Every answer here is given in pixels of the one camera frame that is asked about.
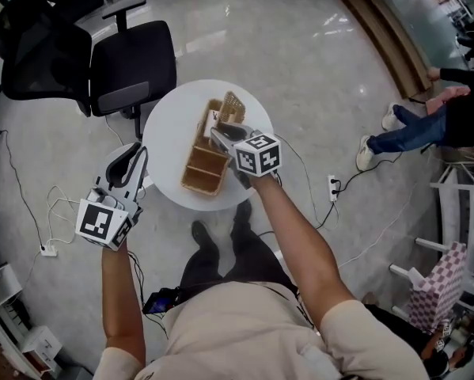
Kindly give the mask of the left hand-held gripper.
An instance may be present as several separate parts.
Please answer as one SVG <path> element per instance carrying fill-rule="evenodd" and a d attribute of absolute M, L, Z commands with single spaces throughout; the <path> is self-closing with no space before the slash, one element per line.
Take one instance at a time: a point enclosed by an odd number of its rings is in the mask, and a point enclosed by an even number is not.
<path fill-rule="evenodd" d="M 128 183 L 128 167 L 133 157 Z M 117 251 L 142 213 L 137 195 L 145 177 L 148 152 L 141 145 L 124 145 L 107 159 L 106 178 L 97 176 L 87 197 L 80 200 L 75 233 L 94 245 Z"/>

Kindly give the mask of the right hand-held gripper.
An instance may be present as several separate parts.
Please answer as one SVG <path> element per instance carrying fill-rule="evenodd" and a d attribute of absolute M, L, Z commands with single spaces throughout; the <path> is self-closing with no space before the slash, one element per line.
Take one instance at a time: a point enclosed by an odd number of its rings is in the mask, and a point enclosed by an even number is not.
<path fill-rule="evenodd" d="M 281 143 L 272 133 L 221 122 L 211 128 L 210 140 L 232 158 L 231 169 L 245 189 L 251 188 L 251 177 L 263 177 L 281 167 Z"/>

